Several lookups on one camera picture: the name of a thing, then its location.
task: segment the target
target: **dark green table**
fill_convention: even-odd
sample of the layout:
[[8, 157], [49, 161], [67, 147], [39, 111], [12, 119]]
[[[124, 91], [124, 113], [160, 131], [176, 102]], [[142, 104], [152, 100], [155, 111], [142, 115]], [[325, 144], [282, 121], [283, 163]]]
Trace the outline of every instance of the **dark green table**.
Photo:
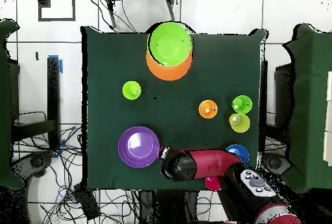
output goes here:
[[284, 46], [295, 67], [294, 110], [289, 123], [289, 158], [294, 164], [283, 178], [298, 193], [332, 189], [332, 167], [323, 161], [327, 110], [327, 76], [332, 70], [332, 34], [301, 24]]
[[[133, 126], [152, 129], [160, 145], [182, 149], [226, 148], [244, 145], [250, 164], [257, 160], [257, 121], [260, 44], [265, 30], [249, 35], [194, 34], [194, 59], [190, 71], [177, 81], [151, 74], [146, 61], [147, 34], [99, 33], [84, 27], [88, 65], [88, 188], [204, 190], [204, 180], [176, 182], [159, 173], [157, 159], [146, 168], [127, 166], [117, 144]], [[137, 81], [141, 96], [129, 101], [122, 95], [126, 81]], [[249, 130], [234, 132], [228, 118], [237, 95], [252, 98]], [[213, 119], [198, 113], [201, 101], [218, 105]]]

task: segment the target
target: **purple plate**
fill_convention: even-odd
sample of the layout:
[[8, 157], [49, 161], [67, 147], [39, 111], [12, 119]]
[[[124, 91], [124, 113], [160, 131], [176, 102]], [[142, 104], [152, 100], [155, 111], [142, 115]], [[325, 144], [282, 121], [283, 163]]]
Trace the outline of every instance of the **purple plate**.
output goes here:
[[132, 127], [121, 135], [117, 150], [124, 163], [133, 168], [143, 168], [158, 157], [159, 141], [152, 130]]

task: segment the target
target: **tabletop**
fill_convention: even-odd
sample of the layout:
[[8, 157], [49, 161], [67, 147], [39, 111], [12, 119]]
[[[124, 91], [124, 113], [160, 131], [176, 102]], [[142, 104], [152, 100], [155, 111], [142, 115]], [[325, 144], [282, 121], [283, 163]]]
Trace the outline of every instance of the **tabletop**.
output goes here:
[[[131, 168], [119, 157], [117, 144], [133, 126], [152, 129], [160, 145], [180, 149], [227, 148], [239, 143], [257, 160], [257, 121], [261, 42], [264, 29], [249, 35], [192, 34], [193, 63], [177, 81], [163, 81], [147, 67], [148, 34], [101, 33], [84, 27], [88, 69], [88, 188], [204, 190], [204, 180], [174, 181], [161, 176], [156, 159], [145, 168]], [[142, 92], [129, 101], [122, 95], [126, 81], [136, 81]], [[250, 128], [236, 133], [229, 117], [231, 102], [247, 95], [253, 108]], [[217, 115], [204, 119], [199, 104], [211, 99]]]

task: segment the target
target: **cup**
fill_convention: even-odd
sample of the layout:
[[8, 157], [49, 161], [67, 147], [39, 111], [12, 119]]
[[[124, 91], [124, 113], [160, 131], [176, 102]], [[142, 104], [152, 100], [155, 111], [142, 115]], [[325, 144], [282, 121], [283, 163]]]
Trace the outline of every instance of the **cup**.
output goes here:
[[238, 114], [247, 114], [252, 109], [252, 100], [245, 95], [237, 96], [231, 103], [234, 111]]
[[250, 127], [250, 119], [245, 114], [232, 114], [230, 116], [230, 125], [236, 132], [246, 132]]
[[211, 119], [215, 117], [218, 112], [218, 106], [212, 100], [205, 100], [200, 103], [198, 112], [203, 118]]
[[135, 100], [141, 95], [141, 87], [138, 82], [128, 81], [123, 85], [122, 93], [128, 100]]

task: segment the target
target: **gray button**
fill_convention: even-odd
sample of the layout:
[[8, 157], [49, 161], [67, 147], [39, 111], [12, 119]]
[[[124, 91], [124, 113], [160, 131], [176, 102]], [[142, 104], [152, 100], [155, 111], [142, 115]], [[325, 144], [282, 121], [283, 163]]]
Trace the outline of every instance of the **gray button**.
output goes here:
[[264, 179], [260, 179], [260, 178], [250, 179], [249, 184], [250, 184], [251, 187], [265, 187], [265, 185], [266, 185]]

